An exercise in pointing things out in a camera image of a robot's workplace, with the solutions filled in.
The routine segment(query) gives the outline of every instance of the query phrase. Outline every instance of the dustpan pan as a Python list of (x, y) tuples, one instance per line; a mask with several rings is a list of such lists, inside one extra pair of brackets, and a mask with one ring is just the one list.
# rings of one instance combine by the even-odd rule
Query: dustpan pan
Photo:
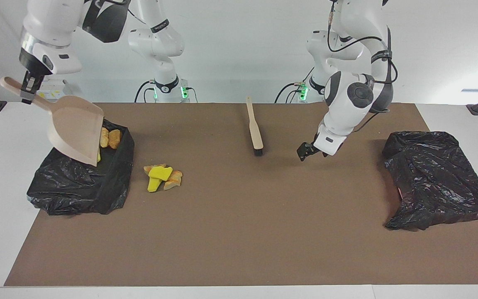
[[(21, 84), (6, 76), (2, 87), (20, 95)], [(62, 154), (85, 164), (97, 166), (99, 138), (104, 113), (101, 108), (77, 96), (63, 96), (51, 103), (39, 95), (32, 101), (51, 115), (47, 137)]]

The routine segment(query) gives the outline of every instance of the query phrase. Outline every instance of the yellow sponge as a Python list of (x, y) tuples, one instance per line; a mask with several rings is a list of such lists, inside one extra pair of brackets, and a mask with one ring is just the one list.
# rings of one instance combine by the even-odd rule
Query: yellow sponge
[(149, 186), (146, 188), (148, 192), (156, 192), (160, 186), (162, 180), (156, 178), (149, 179)]
[(173, 173), (172, 167), (165, 168), (163, 166), (156, 166), (150, 170), (149, 177), (167, 181), (169, 179), (169, 176), (171, 176), (172, 173)]

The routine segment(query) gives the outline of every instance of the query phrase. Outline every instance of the yellow food piece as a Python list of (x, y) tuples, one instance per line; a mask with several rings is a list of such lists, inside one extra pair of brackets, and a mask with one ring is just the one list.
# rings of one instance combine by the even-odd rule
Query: yellow food piece
[(182, 175), (183, 175), (182, 172), (175, 170), (169, 177), (169, 180), (165, 182), (163, 189), (169, 190), (173, 187), (180, 186), (180, 184), (182, 183)]
[(165, 168), (163, 166), (156, 166), (150, 170), (149, 176), (151, 178), (167, 181), (169, 179), (169, 176), (171, 176), (172, 173), (173, 173), (172, 167)]
[(156, 192), (162, 180), (156, 178), (149, 178), (149, 186), (146, 188), (148, 192)]
[(161, 166), (161, 167), (167, 167), (167, 164), (158, 164), (158, 165), (150, 165), (150, 166), (143, 166), (143, 171), (145, 172), (146, 175), (149, 174), (150, 170), (153, 168), (153, 167), (156, 167), (156, 166)]
[(108, 145), (111, 148), (116, 149), (120, 142), (121, 142), (121, 131), (119, 131), (117, 129), (112, 130), (108, 134)]
[(108, 146), (108, 130), (105, 127), (101, 127), (101, 140), (99, 144), (102, 148)]

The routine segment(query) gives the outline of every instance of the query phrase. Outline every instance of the trash bag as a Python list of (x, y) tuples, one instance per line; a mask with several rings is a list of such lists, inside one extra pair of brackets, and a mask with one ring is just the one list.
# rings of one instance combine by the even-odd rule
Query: trash bag
[(122, 132), (118, 148), (100, 148), (101, 161), (97, 167), (71, 159), (53, 148), (27, 191), (28, 200), (36, 208), (49, 215), (108, 214), (123, 208), (134, 161), (134, 139), (126, 127), (107, 120), (102, 126)]
[(401, 196), (385, 227), (425, 230), (478, 219), (478, 176), (452, 135), (394, 132), (383, 156)]

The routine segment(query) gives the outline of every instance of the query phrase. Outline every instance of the brown table mat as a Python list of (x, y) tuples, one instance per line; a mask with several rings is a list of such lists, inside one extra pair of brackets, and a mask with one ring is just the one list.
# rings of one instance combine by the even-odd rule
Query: brown table mat
[[(100, 104), (129, 127), (134, 170), (110, 215), (41, 211), (6, 286), (478, 284), (478, 221), (427, 231), (383, 224), (398, 195), (381, 150), (393, 131), (427, 130), (392, 104), (335, 157), (300, 162), (323, 103), (255, 105), (252, 150), (240, 104)], [(182, 186), (150, 194), (144, 165), (168, 163)]]

